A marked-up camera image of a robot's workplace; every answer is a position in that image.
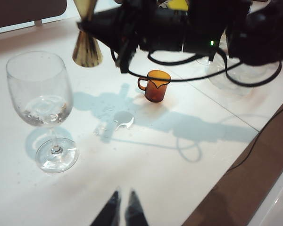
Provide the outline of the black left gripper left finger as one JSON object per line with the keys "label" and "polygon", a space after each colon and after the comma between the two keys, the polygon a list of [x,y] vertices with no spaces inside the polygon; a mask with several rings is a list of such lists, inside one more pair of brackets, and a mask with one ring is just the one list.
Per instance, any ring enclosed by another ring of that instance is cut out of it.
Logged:
{"label": "black left gripper left finger", "polygon": [[120,222],[121,196],[115,190],[99,214],[96,216],[91,226],[118,226]]}

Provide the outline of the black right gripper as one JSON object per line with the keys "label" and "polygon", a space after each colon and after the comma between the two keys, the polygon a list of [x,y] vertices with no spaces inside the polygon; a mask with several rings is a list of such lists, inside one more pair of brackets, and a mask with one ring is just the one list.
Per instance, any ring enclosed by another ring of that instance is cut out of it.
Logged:
{"label": "black right gripper", "polygon": [[137,41],[142,50],[183,51],[213,57],[224,30],[246,15],[244,0],[191,0],[187,10],[161,8],[156,0],[122,0],[121,7],[97,12],[77,23],[82,32],[109,48],[120,48],[116,67],[129,72]]}

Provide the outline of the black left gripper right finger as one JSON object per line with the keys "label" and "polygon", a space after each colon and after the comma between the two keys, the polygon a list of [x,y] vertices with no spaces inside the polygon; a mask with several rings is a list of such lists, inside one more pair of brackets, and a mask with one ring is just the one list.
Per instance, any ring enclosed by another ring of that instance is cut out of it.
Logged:
{"label": "black left gripper right finger", "polygon": [[142,205],[135,190],[130,191],[129,201],[125,210],[127,226],[148,226]]}

